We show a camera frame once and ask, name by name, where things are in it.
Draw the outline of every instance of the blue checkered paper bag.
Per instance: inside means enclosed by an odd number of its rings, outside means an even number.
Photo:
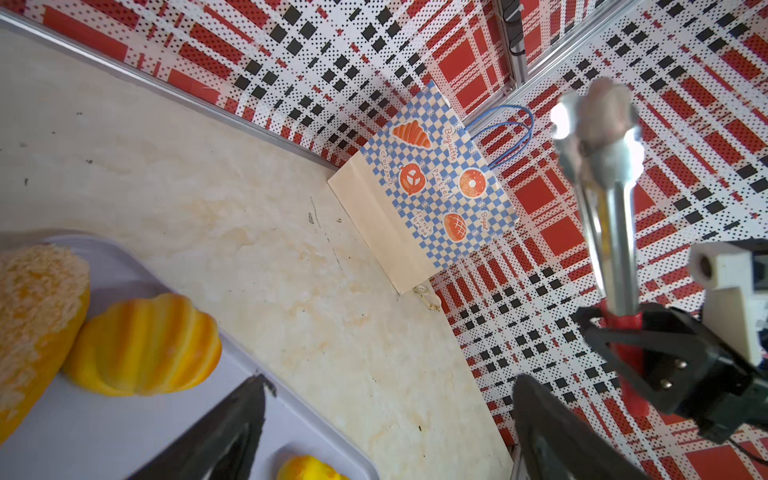
[[[501,183],[434,82],[329,184],[400,293],[517,220]]]

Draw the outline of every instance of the metal tongs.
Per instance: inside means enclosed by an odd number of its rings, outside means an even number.
[[[643,173],[644,148],[631,93],[600,78],[586,97],[563,95],[551,119],[560,168],[575,190],[594,278],[605,296],[607,325],[640,329],[632,190]],[[642,372],[642,350],[614,349]],[[622,383],[622,389],[630,413],[647,411],[647,403],[629,385]]]

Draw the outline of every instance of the blue and white checkered pattern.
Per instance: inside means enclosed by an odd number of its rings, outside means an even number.
[[[412,146],[391,133],[395,126],[414,120],[424,128],[432,148]],[[450,148],[444,141],[446,127],[455,132],[452,137],[457,155],[453,162]],[[438,268],[446,268],[460,256],[468,255],[493,237],[502,235],[512,228],[518,218],[501,184],[488,169],[464,125],[434,82],[430,82],[424,91],[403,107],[360,149],[360,153],[379,178],[379,184],[386,190],[387,196],[392,198],[392,205],[406,222],[413,237],[421,240],[419,246]],[[400,168],[410,163],[418,164],[427,178],[426,187],[414,195],[408,195],[399,183]],[[448,198],[443,197],[430,173],[435,167],[451,189],[452,195]],[[480,198],[467,198],[458,188],[458,177],[468,168],[477,168],[485,175],[488,186]],[[386,179],[387,170],[390,172],[389,182]],[[423,212],[421,215],[425,222],[432,226],[431,235],[421,235],[413,223],[419,210]],[[480,216],[483,210],[488,212],[487,230],[482,228]],[[448,213],[461,215],[467,224],[468,233],[461,242],[453,242],[445,232],[443,217]]]

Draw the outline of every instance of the tray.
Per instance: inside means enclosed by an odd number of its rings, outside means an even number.
[[[44,240],[67,246],[91,264],[88,318],[112,303],[173,292],[120,245],[88,235]],[[273,480],[293,455],[312,455],[350,480],[378,480],[374,464],[281,381],[220,332],[222,355],[211,376],[185,392],[111,398],[72,385],[63,375],[0,447],[3,478],[126,478],[154,458],[201,416],[261,373],[276,387],[266,396],[266,421],[250,478]]]

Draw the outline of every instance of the marble surface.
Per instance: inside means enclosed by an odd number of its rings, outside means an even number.
[[[509,478],[445,317],[397,295],[331,170],[15,33],[0,62],[1,231],[122,242],[384,479]]]

